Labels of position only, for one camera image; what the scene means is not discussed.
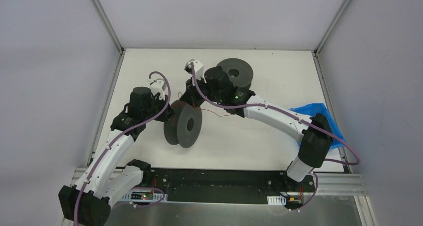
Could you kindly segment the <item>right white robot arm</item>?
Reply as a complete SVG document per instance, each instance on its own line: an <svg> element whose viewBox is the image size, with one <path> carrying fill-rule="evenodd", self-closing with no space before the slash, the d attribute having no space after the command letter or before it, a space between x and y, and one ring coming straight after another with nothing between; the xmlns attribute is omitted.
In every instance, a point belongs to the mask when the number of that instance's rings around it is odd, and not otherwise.
<svg viewBox="0 0 423 226"><path fill-rule="evenodd" d="M245 87L235 87L221 67L208 69L204 76L203 67L196 67L192 61L184 70L191 75L186 81L184 102L194 107L208 102L231 115L273 127L299 143L298 154L283 177L286 189L297 190L306 175L323 165L335 138L325 115L310 116L270 104Z"/></svg>

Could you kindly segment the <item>black cable spool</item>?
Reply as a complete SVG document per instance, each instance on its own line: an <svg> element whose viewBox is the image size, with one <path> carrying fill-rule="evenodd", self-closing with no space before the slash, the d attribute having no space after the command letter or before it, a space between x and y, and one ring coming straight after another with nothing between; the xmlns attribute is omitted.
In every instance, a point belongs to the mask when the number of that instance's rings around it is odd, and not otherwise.
<svg viewBox="0 0 423 226"><path fill-rule="evenodd" d="M252 84L254 72L250 64L239 58L227 58L217 64L229 76L236 87L249 89Z"/></svg>

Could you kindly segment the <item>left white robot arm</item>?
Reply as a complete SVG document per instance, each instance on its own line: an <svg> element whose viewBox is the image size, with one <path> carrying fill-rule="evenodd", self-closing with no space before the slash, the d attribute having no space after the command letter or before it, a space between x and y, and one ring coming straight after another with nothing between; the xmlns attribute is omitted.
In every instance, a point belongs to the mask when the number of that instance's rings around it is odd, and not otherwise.
<svg viewBox="0 0 423 226"><path fill-rule="evenodd" d="M104 146L72 186L64 186L58 197L62 212L76 226L102 226L112 208L134 186L147 188L152 182L150 164L132 160L115 178L118 163L134 145L147 123L169 119L168 86L135 87L130 100L113 119Z"/></svg>

